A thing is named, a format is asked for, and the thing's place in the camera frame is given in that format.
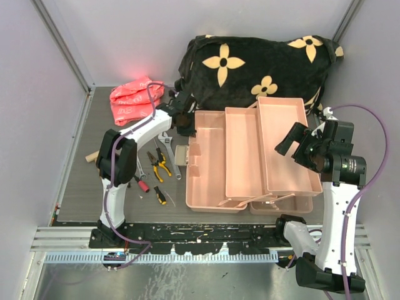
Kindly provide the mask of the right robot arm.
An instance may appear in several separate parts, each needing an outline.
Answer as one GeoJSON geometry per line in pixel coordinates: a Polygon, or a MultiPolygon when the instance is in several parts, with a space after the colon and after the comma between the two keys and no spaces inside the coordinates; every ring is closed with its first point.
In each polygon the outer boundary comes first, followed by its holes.
{"type": "Polygon", "coordinates": [[[320,175],[324,197],[322,237],[316,242],[301,217],[281,215],[276,221],[275,241],[291,245],[296,257],[296,281],[304,288],[338,294],[363,293],[365,280],[358,275],[354,241],[361,191],[366,186],[366,160],[353,155],[354,125],[326,120],[311,130],[295,122],[275,147],[286,155],[293,143],[295,163],[320,175]]]}

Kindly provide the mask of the pink plastic tool box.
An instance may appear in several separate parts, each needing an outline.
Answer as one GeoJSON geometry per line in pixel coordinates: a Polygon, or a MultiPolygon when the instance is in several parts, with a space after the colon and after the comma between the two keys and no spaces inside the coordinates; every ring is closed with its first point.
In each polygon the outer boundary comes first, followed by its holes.
{"type": "Polygon", "coordinates": [[[307,214],[322,191],[317,173],[274,148],[307,123],[300,98],[260,97],[249,108],[197,111],[186,146],[186,205],[197,212],[307,214]]]}

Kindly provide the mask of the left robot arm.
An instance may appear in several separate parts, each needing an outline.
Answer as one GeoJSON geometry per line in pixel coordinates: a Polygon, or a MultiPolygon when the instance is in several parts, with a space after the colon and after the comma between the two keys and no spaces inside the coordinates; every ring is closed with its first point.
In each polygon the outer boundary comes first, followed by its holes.
{"type": "Polygon", "coordinates": [[[124,201],[128,183],[136,172],[138,150],[164,131],[190,126],[189,110],[195,107],[194,97],[181,91],[169,103],[151,104],[150,115],[136,124],[121,131],[110,129],[104,134],[96,161],[103,187],[97,230],[110,247],[117,248],[124,240],[131,242],[123,231],[124,201]]]}

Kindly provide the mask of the grey tool box latch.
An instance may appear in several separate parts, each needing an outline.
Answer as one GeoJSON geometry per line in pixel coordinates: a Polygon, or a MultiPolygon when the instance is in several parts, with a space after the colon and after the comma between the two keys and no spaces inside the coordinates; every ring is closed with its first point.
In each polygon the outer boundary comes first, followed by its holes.
{"type": "Polygon", "coordinates": [[[177,145],[175,148],[174,162],[177,166],[187,166],[189,162],[189,146],[177,145]]]}

